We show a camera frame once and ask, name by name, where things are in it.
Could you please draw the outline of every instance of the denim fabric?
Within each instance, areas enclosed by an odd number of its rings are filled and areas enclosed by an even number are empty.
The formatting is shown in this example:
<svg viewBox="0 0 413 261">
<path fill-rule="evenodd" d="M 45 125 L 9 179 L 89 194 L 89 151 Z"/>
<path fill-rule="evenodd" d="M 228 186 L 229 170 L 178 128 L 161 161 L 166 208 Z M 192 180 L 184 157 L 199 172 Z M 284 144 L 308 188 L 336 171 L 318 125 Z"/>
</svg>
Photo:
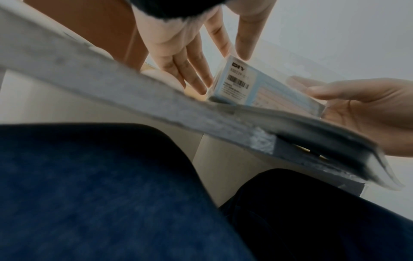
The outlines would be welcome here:
<svg viewBox="0 0 413 261">
<path fill-rule="evenodd" d="M 413 260 L 413 221 L 290 170 L 259 174 L 221 210 L 259 261 Z"/>
<path fill-rule="evenodd" d="M 0 177 L 1 261 L 254 259 L 147 126 L 0 126 Z"/>
</svg>

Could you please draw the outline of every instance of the box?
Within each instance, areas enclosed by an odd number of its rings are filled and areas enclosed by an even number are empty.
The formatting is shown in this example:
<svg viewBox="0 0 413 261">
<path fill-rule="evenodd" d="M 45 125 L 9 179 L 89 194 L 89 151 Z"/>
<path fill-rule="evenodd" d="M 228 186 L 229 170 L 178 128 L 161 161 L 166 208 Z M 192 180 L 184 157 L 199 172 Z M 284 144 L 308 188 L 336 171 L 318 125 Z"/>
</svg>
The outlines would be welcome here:
<svg viewBox="0 0 413 261">
<path fill-rule="evenodd" d="M 230 55 L 215 76 L 209 101 L 320 117 L 325 106 Z"/>
</svg>

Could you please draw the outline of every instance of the barcode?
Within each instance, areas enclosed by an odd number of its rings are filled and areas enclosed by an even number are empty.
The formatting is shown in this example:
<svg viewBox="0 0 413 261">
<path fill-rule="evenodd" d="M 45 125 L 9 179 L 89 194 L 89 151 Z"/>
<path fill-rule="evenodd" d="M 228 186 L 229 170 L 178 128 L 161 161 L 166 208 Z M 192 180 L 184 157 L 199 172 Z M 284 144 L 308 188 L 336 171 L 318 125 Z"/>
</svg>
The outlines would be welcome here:
<svg viewBox="0 0 413 261">
<path fill-rule="evenodd" d="M 246 84 L 245 82 L 241 81 L 240 79 L 232 75 L 228 75 L 227 79 L 241 87 L 245 87 L 246 89 L 248 89 L 248 87 L 250 86 L 249 84 Z"/>
</svg>

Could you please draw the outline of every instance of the thigh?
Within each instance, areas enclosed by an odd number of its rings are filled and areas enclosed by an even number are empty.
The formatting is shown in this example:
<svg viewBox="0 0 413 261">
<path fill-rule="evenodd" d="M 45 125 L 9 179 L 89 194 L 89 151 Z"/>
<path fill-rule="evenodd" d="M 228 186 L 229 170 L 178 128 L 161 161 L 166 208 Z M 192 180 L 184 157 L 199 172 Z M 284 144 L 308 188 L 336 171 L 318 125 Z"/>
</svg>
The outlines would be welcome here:
<svg viewBox="0 0 413 261">
<path fill-rule="evenodd" d="M 284 169 L 259 174 L 221 207 L 258 260 L 413 260 L 413 222 Z"/>
<path fill-rule="evenodd" d="M 0 146 L 1 260 L 252 260 L 156 129 L 0 126 Z"/>
</svg>

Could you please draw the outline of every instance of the white label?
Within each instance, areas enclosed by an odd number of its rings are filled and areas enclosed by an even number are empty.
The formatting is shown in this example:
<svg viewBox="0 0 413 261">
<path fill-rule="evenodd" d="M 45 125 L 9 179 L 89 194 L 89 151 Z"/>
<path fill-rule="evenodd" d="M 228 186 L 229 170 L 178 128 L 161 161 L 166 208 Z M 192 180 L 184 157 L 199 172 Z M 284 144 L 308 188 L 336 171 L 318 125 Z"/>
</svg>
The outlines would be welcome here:
<svg viewBox="0 0 413 261">
<path fill-rule="evenodd" d="M 228 73 L 223 76 L 224 83 L 219 95 L 237 104 L 245 104 L 255 83 L 257 73 L 249 69 L 248 65 L 233 60 Z"/>
</svg>

